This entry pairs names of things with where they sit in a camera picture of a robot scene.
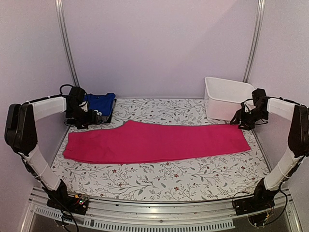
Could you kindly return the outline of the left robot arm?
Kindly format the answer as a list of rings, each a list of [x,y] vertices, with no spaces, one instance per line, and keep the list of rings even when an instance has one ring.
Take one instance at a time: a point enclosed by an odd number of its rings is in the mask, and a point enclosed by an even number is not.
[[[72,205],[65,183],[51,170],[39,146],[36,122],[40,119],[67,113],[78,129],[86,129],[98,122],[97,114],[81,107],[82,98],[72,95],[54,95],[9,106],[4,139],[14,153],[21,157],[27,171],[38,180],[50,199],[62,210]]]

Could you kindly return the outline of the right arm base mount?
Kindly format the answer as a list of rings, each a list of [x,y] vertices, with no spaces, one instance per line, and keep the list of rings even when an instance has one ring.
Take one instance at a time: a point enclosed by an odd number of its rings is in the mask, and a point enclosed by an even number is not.
[[[246,215],[249,223],[254,227],[263,227],[274,213],[274,200],[255,200],[252,194],[245,198],[235,198],[238,192],[232,198],[232,206],[236,215]]]

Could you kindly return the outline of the blue t-shirt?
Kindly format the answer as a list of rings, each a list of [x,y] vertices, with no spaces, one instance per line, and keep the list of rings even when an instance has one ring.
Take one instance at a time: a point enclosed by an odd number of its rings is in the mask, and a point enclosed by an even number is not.
[[[99,116],[110,116],[114,106],[116,95],[107,93],[106,95],[87,94],[83,101],[87,102],[88,110],[93,110]]]

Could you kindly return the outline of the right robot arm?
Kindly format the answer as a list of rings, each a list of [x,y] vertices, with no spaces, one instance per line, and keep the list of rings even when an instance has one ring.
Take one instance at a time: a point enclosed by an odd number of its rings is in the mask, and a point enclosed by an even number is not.
[[[268,114],[285,118],[290,123],[284,155],[275,168],[259,181],[250,199],[250,207],[259,211],[274,199],[281,184],[293,175],[302,159],[309,156],[309,109],[303,104],[267,96],[259,97],[253,105],[254,108],[247,111],[242,102],[230,124],[250,131],[255,128],[256,121],[266,120]]]

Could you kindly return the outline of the pink garment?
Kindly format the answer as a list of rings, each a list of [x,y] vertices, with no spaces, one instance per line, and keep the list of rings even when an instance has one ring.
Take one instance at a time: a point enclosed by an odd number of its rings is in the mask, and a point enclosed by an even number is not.
[[[235,125],[159,125],[129,120],[114,129],[69,133],[63,157],[90,164],[158,163],[250,149]]]

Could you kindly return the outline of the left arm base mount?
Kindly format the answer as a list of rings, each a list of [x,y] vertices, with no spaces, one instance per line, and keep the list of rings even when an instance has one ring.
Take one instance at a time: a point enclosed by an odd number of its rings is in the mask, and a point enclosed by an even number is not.
[[[89,204],[88,197],[82,194],[69,196],[66,191],[64,193],[50,191],[47,194],[49,197],[47,206],[73,214],[86,215]]]

